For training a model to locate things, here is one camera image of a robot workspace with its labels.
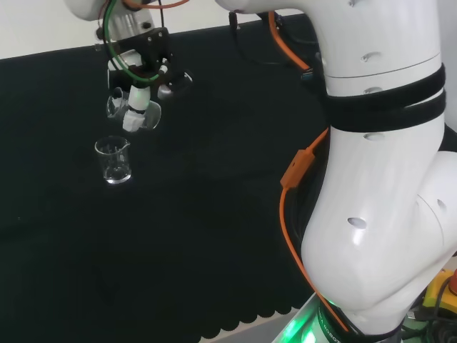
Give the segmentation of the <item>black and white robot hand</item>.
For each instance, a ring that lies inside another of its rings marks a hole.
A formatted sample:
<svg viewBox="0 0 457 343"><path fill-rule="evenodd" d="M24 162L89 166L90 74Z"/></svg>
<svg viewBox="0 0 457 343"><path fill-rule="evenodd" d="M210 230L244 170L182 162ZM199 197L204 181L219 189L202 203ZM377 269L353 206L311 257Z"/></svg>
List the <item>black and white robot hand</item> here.
<svg viewBox="0 0 457 343"><path fill-rule="evenodd" d="M194 76L177 62L165 28L151 29L139 36L107 46L109 119L134 133L152 130L161 119L161 101L185 94Z"/></svg>

